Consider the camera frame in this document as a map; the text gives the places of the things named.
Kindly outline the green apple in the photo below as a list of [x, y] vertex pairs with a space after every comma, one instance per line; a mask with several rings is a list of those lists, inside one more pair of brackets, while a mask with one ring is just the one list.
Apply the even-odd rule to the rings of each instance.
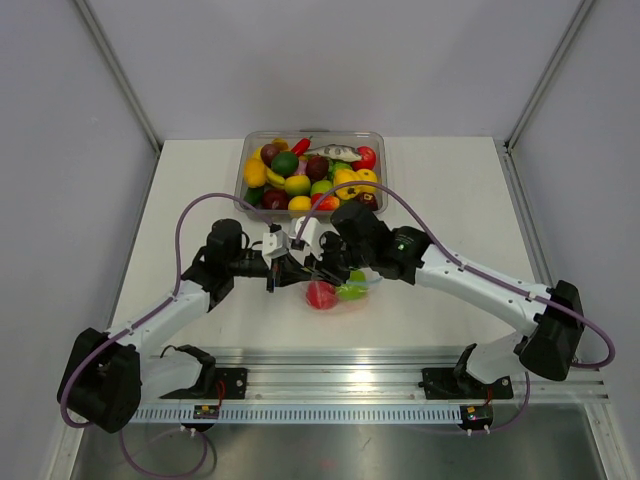
[[368, 292], [367, 276], [362, 270], [351, 271], [349, 280], [336, 288], [336, 295], [342, 302], [363, 299], [368, 295]]

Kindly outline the clear zip top bag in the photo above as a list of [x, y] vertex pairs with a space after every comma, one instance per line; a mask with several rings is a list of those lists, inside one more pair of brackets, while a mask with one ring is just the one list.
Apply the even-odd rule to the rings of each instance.
[[302, 301], [313, 312], [343, 314], [362, 309], [376, 296], [383, 278], [368, 269], [352, 270], [345, 283], [333, 285], [319, 277], [302, 286]]

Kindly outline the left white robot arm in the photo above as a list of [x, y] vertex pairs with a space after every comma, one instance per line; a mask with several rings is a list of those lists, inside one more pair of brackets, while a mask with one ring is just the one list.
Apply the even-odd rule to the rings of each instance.
[[270, 226], [254, 250], [244, 245], [238, 221], [215, 222], [191, 265], [178, 271], [174, 289], [150, 312], [105, 332], [88, 328], [78, 335], [57, 393], [65, 423], [115, 433], [149, 398], [222, 399], [214, 356], [185, 345], [159, 359], [156, 350], [219, 305], [238, 277], [263, 279], [268, 290], [310, 280], [310, 270], [291, 252], [309, 247], [321, 256], [321, 235], [320, 223], [303, 217], [291, 233]]

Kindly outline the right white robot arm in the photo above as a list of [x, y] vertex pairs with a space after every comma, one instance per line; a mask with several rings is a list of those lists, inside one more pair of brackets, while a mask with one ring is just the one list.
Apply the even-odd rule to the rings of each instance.
[[445, 253], [432, 236], [403, 226], [391, 229], [366, 206], [349, 202], [330, 217], [332, 230], [312, 237], [306, 263], [332, 280], [369, 268], [387, 280], [449, 294], [503, 321], [512, 333], [465, 347], [456, 364], [425, 369], [422, 387], [429, 399], [499, 397], [503, 380], [529, 372], [551, 381], [567, 378], [584, 328], [577, 288], [525, 283], [483, 271], [456, 254]]

